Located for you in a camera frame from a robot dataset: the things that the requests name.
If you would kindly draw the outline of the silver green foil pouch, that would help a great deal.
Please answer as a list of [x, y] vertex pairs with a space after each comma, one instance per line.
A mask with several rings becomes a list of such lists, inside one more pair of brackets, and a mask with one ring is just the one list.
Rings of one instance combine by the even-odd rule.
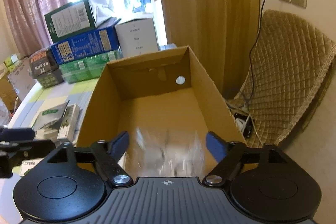
[[69, 101], [63, 102], [57, 106], [41, 111], [33, 124], [33, 130], [38, 131], [57, 123], [64, 115]]

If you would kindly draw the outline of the clear plastic clip holder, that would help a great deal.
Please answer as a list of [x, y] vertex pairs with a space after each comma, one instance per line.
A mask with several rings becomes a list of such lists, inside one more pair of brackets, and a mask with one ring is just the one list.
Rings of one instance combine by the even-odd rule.
[[205, 167], [204, 145], [196, 131], [138, 127], [125, 166], [133, 177], [199, 177]]

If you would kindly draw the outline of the white ointment box bird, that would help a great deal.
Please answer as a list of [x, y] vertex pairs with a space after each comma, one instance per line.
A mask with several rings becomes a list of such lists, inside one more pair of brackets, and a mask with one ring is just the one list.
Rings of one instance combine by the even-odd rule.
[[76, 103], [67, 106], [58, 131], [58, 140], [60, 142], [74, 141], [75, 128], [79, 113], [80, 108]]

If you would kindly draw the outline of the white green medicine box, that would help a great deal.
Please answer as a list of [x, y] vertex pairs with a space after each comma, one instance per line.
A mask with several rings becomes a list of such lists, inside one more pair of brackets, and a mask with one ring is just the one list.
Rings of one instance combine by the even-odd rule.
[[23, 177], [32, 170], [43, 158], [34, 160], [24, 160], [19, 170], [19, 176]]

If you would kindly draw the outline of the white power adapter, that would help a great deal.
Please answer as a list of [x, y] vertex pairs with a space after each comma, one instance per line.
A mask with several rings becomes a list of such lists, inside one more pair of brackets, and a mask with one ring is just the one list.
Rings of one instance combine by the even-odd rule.
[[58, 130], [52, 128], [41, 128], [36, 131], [35, 139], [51, 140], [53, 142], [56, 142], [58, 140]]

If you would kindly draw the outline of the floor power strip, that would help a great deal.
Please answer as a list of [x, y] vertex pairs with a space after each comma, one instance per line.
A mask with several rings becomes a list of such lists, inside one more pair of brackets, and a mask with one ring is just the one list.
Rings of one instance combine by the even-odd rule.
[[245, 139], [249, 139], [254, 131], [253, 119], [250, 114], [234, 114], [235, 122]]

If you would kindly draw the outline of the brown cardboard box floor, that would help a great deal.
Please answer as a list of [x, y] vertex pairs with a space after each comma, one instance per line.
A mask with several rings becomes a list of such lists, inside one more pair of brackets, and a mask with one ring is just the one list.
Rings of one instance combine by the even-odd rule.
[[17, 107], [20, 105], [21, 100], [19, 99], [15, 89], [13, 88], [12, 84], [8, 79], [9, 73], [6, 73], [1, 78], [0, 82], [0, 96], [3, 100], [7, 109], [13, 113]]

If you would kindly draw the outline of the checked tablecloth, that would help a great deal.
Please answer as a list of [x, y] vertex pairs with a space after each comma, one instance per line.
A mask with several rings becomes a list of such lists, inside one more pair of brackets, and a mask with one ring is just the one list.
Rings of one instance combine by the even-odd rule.
[[[32, 127], [41, 111], [69, 101], [69, 104], [76, 103], [80, 108], [73, 140], [73, 143], [76, 144], [88, 102], [97, 82], [98, 79], [74, 84], [64, 82], [48, 89], [42, 88], [37, 83], [18, 107], [8, 126], [13, 128]], [[20, 223], [22, 221], [13, 200], [14, 186], [21, 179], [21, 176], [19, 176], [20, 167], [13, 168], [11, 178], [1, 179], [1, 223]]]

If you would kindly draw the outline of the white paper shopping bag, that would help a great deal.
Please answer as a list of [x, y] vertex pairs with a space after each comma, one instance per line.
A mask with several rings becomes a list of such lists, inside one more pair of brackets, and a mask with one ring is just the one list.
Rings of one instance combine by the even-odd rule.
[[15, 69], [9, 73], [8, 79], [19, 99], [23, 101], [36, 83], [31, 75], [28, 58], [21, 60]]

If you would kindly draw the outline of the green tissue packs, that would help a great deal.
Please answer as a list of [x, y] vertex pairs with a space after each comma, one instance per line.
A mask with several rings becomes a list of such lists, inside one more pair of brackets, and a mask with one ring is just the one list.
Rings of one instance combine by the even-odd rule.
[[3, 63], [1, 63], [1, 74], [6, 72], [12, 72], [21, 62], [22, 55], [20, 53], [14, 53], [7, 57]]

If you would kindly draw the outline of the green shrink-wrapped pack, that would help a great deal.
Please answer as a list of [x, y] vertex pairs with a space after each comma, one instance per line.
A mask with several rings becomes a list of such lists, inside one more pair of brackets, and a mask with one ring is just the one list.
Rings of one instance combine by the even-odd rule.
[[62, 78], [69, 84], [100, 77], [106, 63], [122, 58], [121, 49], [113, 50], [60, 65]]

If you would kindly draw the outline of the blue carton box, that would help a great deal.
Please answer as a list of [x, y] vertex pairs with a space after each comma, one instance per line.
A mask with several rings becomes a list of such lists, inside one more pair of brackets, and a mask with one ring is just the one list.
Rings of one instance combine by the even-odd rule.
[[56, 62], [61, 65], [100, 53], [118, 50], [120, 44], [115, 25], [120, 20], [110, 18], [94, 30], [83, 32], [62, 42], [52, 44], [51, 52]]

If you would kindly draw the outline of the white carton box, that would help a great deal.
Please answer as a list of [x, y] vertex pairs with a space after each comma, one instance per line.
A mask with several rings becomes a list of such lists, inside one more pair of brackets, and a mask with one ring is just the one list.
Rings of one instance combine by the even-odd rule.
[[123, 57], [159, 51], [154, 20], [151, 16], [121, 20], [115, 25]]

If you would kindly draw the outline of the dark green carton box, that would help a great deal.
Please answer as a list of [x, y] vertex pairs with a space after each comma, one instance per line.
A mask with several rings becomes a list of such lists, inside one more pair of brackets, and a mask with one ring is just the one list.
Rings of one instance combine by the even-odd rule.
[[45, 21], [53, 43], [96, 27], [89, 0], [67, 3], [45, 14]]

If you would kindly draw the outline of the wooden door panel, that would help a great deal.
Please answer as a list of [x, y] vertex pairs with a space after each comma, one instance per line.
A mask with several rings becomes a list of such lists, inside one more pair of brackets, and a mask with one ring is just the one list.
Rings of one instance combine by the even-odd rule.
[[167, 41], [189, 46], [226, 99], [249, 70], [260, 0], [161, 0]]

